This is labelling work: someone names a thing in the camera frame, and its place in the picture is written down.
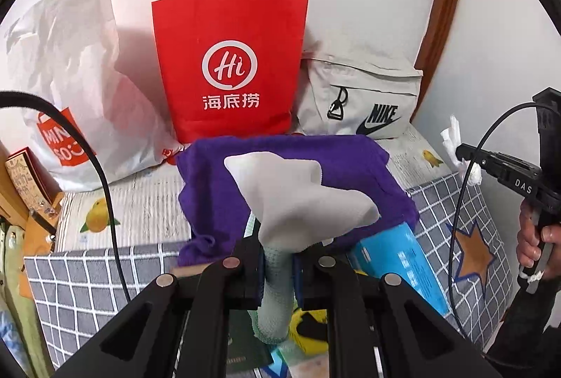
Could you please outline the black sleeve forearm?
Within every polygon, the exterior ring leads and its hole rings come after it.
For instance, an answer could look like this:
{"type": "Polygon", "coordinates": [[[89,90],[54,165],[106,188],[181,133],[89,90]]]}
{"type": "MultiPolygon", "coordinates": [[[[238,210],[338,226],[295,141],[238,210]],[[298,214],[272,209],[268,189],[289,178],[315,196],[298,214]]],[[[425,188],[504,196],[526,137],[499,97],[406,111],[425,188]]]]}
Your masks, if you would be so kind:
{"type": "Polygon", "coordinates": [[[548,324],[560,280],[539,283],[535,293],[518,290],[487,360],[504,377],[558,377],[560,327],[548,324]]]}

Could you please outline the person's right hand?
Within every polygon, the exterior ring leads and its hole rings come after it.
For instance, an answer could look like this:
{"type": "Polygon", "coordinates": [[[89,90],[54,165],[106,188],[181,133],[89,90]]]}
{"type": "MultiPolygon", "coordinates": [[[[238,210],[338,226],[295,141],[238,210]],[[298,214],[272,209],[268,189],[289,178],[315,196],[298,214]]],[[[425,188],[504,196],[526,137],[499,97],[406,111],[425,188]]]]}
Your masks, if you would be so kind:
{"type": "Polygon", "coordinates": [[[540,233],[532,221],[533,208],[527,201],[520,205],[519,226],[517,234],[516,256],[518,262],[525,268],[533,268],[534,263],[541,256],[538,247],[540,241],[553,245],[552,253],[544,271],[544,279],[556,279],[561,273],[561,227],[559,224],[545,226],[540,233]]]}

